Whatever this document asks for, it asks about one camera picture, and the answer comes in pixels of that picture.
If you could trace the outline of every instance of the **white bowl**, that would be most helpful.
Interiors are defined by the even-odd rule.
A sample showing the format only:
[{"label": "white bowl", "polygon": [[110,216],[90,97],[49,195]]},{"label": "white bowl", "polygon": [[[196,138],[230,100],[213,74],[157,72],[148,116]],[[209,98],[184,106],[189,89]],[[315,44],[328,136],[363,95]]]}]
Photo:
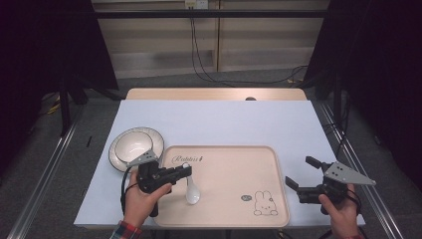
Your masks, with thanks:
[{"label": "white bowl", "polygon": [[131,162],[152,149],[152,139],[145,132],[131,132],[121,137],[115,146],[115,155],[123,162]]},{"label": "white bowl", "polygon": [[[108,150],[108,159],[111,165],[122,172],[125,172],[127,170],[126,162],[121,161],[117,158],[117,155],[115,155],[115,146],[117,145],[118,141],[124,137],[125,135],[133,132],[144,132],[148,134],[148,136],[152,139],[152,150],[155,152],[155,155],[157,155],[158,158],[161,158],[162,153],[164,152],[164,138],[161,136],[161,134],[150,127],[134,127],[131,129],[128,129],[121,134],[119,134],[111,143],[109,150]],[[133,172],[137,167],[133,167],[130,172]]]}]

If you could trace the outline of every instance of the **rectangular tray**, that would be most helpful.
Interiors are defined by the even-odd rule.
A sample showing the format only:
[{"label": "rectangular tray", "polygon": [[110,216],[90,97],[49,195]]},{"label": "rectangular tray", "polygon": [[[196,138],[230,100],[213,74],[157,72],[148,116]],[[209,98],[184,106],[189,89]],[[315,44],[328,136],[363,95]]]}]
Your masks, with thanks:
[{"label": "rectangular tray", "polygon": [[186,178],[158,202],[155,222],[165,227],[280,228],[290,219],[279,161],[267,146],[172,146],[162,166],[188,162],[201,191],[186,201]]}]

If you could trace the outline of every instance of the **white plate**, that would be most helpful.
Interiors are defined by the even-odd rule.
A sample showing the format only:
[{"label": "white plate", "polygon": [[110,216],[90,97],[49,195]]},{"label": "white plate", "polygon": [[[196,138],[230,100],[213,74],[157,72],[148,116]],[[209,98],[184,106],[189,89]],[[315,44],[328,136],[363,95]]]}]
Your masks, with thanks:
[{"label": "white plate", "polygon": [[148,136],[150,136],[152,139],[152,150],[154,151],[155,155],[157,155],[158,158],[161,158],[162,152],[164,151],[164,139],[162,138],[161,134],[155,129],[150,128],[150,127],[134,127],[134,128],[128,129],[114,139],[108,151],[109,162],[115,169],[122,172],[125,172],[127,170],[127,167],[126,167],[126,164],[122,162],[120,159],[118,159],[117,155],[115,154],[115,146],[117,145],[118,141],[123,136],[132,132],[144,132],[148,134]]}]

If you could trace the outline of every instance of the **human hand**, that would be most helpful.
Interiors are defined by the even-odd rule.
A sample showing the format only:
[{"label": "human hand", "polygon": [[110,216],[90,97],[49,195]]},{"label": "human hand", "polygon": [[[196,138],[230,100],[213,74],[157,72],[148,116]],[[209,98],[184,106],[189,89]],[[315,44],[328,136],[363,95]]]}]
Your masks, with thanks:
[{"label": "human hand", "polygon": [[[130,174],[128,187],[137,183],[137,170]],[[151,213],[155,203],[171,189],[171,183],[162,185],[151,194],[142,192],[138,186],[131,187],[126,192],[125,210],[123,221],[140,228]]]},{"label": "human hand", "polygon": [[[354,192],[353,184],[348,184],[347,188]],[[347,193],[350,197],[354,198],[353,193]],[[346,198],[341,203],[333,205],[324,194],[320,195],[318,199],[331,218],[331,231],[335,238],[340,239],[359,235],[356,220],[357,205],[354,202]]]}]

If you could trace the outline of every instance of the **floor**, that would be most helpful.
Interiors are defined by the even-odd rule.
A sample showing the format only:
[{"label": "floor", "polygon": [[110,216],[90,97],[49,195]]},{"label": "floor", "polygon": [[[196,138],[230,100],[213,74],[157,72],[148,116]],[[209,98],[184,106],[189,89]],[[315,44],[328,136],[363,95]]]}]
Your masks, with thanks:
[{"label": "floor", "polygon": [[[231,81],[235,87],[294,87],[295,84],[281,81],[289,76],[292,70],[246,71],[230,73],[213,73],[210,76],[218,81]],[[275,84],[265,84],[264,81],[278,81]],[[125,96],[127,91],[136,87],[227,87],[212,81],[200,80],[196,75],[176,75],[150,77],[140,79],[119,80],[119,91],[114,93]],[[75,132],[66,141],[66,151],[57,153],[57,145],[63,143],[60,139],[60,110],[47,115],[55,97],[43,102],[40,117],[35,122],[25,145],[16,155],[8,172],[3,175],[0,187],[0,238],[6,238],[11,231],[15,238],[106,238],[111,230],[87,230],[73,225],[85,192],[96,169],[98,159],[103,151],[107,138],[107,129],[111,127],[113,117],[118,109],[118,102],[102,95],[87,91],[90,98],[85,106],[76,106],[71,102],[73,119],[78,118]],[[313,101],[321,126],[334,152],[338,149],[338,139],[335,130],[327,126],[323,106],[332,104],[332,96],[327,101],[318,101],[314,89],[306,89],[307,97]],[[422,234],[422,193],[413,185],[405,174],[395,165],[388,148],[378,144],[375,133],[351,105],[348,116],[347,139],[356,156],[368,175],[377,181],[376,194],[382,198],[382,212],[389,212],[391,218],[384,218],[397,230],[392,228],[389,236],[385,236],[385,225],[379,223],[377,211],[370,206],[371,201],[363,200],[362,213],[367,225],[362,229],[367,238],[419,238]],[[338,154],[338,160],[348,162],[350,155],[343,145]],[[53,163],[52,155],[59,154],[60,161]],[[373,193],[364,188],[358,189],[359,195]],[[36,201],[30,208],[27,217],[20,215],[26,211],[29,201]],[[23,220],[24,228],[16,228],[16,222]],[[328,228],[302,228],[285,230],[292,238],[317,238]],[[144,238],[150,237],[145,232]],[[170,231],[170,238],[227,238],[225,231]],[[235,230],[231,238],[277,238],[272,230]]]}]

